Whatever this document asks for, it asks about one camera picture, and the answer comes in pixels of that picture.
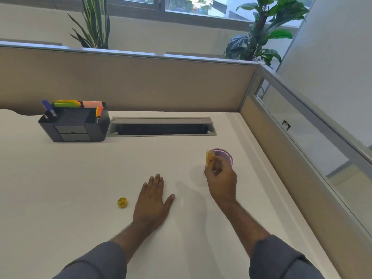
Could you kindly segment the window frame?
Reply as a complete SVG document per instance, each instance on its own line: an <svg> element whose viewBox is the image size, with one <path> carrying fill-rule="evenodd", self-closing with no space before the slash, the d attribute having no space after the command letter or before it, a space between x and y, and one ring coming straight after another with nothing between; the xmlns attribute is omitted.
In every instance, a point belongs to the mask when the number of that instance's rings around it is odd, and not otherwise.
<svg viewBox="0 0 372 279"><path fill-rule="evenodd" d="M258 20L257 0L107 0L110 16L249 32ZM83 0L0 0L0 3L85 12Z"/></svg>

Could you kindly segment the black desk organizer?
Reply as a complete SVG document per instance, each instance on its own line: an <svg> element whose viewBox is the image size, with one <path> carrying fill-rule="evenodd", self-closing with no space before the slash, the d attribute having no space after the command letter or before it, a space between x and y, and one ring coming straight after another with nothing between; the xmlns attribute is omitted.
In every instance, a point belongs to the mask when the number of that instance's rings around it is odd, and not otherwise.
<svg viewBox="0 0 372 279"><path fill-rule="evenodd" d="M39 125L53 142L102 142L110 126L108 107L98 123L95 123L96 108L56 108L58 117L52 117L46 111L38 120Z"/></svg>

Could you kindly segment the broad leaf plant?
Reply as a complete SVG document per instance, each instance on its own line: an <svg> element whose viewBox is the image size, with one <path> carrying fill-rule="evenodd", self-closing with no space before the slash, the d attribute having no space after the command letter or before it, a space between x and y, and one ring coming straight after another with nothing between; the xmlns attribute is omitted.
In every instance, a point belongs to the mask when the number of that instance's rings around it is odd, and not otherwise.
<svg viewBox="0 0 372 279"><path fill-rule="evenodd" d="M281 62L277 50L264 46L273 39L293 39L292 32L281 26L290 21L305 19L309 9L304 1L256 0L238 6L237 9L254 11L254 22L247 35L238 35L230 40L224 52L226 59L263 62L269 67L273 59Z"/></svg>

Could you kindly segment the person's right hand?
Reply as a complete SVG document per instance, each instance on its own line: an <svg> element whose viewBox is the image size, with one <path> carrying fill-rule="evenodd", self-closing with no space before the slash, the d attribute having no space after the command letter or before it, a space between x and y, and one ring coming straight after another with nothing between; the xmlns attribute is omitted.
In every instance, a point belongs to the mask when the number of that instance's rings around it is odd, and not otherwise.
<svg viewBox="0 0 372 279"><path fill-rule="evenodd" d="M218 205L236 203L237 175L230 166L230 171L216 177L206 177L211 197Z"/></svg>

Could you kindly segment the glass side partition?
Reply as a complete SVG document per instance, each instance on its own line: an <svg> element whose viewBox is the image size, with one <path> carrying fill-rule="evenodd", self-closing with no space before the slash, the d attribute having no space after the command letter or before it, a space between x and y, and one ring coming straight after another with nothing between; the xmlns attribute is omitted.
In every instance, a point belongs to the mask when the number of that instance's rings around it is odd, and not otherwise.
<svg viewBox="0 0 372 279"><path fill-rule="evenodd" d="M342 279L372 279L372 152L249 64L239 112Z"/></svg>

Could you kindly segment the person's right forearm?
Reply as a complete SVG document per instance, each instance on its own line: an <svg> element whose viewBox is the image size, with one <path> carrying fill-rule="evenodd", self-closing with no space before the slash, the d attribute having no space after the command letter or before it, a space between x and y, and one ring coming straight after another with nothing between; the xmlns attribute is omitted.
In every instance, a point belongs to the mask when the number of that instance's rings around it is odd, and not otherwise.
<svg viewBox="0 0 372 279"><path fill-rule="evenodd" d="M217 200L249 259L250 279L325 279L296 249L267 232L236 200Z"/></svg>

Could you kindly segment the person's left hand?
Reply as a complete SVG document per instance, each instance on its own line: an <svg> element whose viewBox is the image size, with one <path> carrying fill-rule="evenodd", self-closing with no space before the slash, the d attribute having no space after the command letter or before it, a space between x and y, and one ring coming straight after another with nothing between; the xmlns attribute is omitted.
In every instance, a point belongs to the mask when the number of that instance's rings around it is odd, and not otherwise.
<svg viewBox="0 0 372 279"><path fill-rule="evenodd" d="M153 194L155 176L151 176L148 182L143 184L133 213L133 221L144 224L148 233L159 228L169 214L169 212L164 211L164 179L162 176L160 177L156 194Z"/></svg>

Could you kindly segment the snake plant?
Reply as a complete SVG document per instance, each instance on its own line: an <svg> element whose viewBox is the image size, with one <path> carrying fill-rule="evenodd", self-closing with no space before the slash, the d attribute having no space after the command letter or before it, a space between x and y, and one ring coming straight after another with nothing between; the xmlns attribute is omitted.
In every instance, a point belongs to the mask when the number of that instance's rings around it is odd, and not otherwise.
<svg viewBox="0 0 372 279"><path fill-rule="evenodd" d="M71 35L80 42L83 48L109 49L110 15L108 12L108 0L82 0L82 16L86 22L83 28L71 15L69 18L81 29L80 35L76 29L72 29L75 35Z"/></svg>

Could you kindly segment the beige desk partition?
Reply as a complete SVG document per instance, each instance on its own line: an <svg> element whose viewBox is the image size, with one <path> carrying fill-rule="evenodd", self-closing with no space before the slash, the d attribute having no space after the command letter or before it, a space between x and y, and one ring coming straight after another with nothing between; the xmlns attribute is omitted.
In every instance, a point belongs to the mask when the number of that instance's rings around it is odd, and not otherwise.
<svg viewBox="0 0 372 279"><path fill-rule="evenodd" d="M103 101L110 111L237 112L257 62L0 41L0 109Z"/></svg>

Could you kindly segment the person's left forearm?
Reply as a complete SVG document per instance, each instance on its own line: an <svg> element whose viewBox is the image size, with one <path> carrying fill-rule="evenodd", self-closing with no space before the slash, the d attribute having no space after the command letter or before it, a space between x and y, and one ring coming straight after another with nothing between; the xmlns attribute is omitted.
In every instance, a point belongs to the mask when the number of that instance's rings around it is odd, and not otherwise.
<svg viewBox="0 0 372 279"><path fill-rule="evenodd" d="M67 264L52 279L126 279L129 255L151 234L151 223L133 221L114 239Z"/></svg>

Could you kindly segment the purple marker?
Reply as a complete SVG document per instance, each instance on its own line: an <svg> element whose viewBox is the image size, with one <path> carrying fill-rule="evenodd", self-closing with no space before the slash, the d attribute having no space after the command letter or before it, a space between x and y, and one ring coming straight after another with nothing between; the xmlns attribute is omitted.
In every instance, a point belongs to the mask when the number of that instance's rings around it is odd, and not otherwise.
<svg viewBox="0 0 372 279"><path fill-rule="evenodd" d="M55 112L53 106L48 102L48 100L42 100L41 104L44 106L46 111L50 114L52 117L58 117L57 113Z"/></svg>

